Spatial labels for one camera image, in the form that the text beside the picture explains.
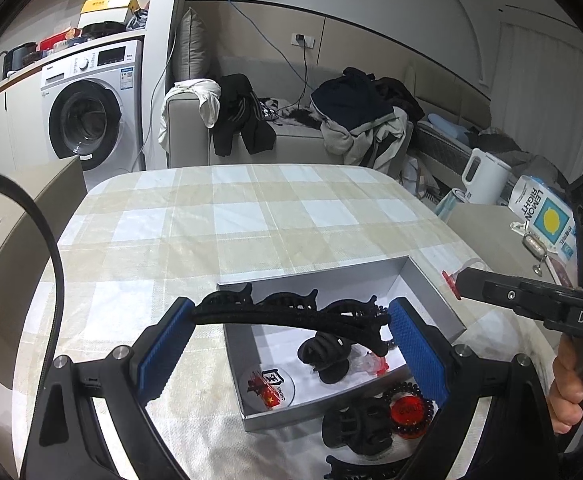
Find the white cloth on sofa arm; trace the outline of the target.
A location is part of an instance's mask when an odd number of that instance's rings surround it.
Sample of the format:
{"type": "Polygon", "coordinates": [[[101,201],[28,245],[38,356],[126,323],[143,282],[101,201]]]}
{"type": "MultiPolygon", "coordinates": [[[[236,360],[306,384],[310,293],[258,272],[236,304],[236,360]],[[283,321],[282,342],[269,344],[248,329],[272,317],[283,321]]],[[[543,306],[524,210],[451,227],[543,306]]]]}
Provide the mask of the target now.
{"type": "Polygon", "coordinates": [[[171,141],[176,135],[176,113],[180,107],[184,106],[210,129],[220,116],[221,94],[220,84],[209,78],[180,80],[172,85],[162,102],[158,133],[158,142],[166,153],[170,153],[171,141]]]}

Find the black garment on sofa arm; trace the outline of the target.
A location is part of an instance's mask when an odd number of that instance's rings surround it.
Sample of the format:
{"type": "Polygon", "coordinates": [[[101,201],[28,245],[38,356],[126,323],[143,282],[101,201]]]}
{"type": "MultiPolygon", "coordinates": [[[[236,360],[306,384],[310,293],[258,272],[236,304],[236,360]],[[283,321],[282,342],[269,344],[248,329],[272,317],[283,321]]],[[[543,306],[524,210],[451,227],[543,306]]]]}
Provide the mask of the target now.
{"type": "Polygon", "coordinates": [[[218,80],[221,90],[220,112],[214,128],[214,153],[230,156],[234,136],[239,134],[250,155],[273,150],[276,133],[262,115],[252,84],[244,74],[222,76],[218,80]]]}

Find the person's right hand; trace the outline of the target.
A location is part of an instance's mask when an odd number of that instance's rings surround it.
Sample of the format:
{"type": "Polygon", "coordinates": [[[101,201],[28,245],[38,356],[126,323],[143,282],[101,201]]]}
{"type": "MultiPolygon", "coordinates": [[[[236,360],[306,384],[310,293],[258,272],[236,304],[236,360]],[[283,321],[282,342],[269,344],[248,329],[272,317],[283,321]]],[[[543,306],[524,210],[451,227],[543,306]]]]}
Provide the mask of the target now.
{"type": "Polygon", "coordinates": [[[583,381],[576,372],[577,363],[578,356],[571,338],[561,336],[553,362],[554,380],[546,398],[555,434],[568,434],[583,417],[580,406],[583,381]]]}

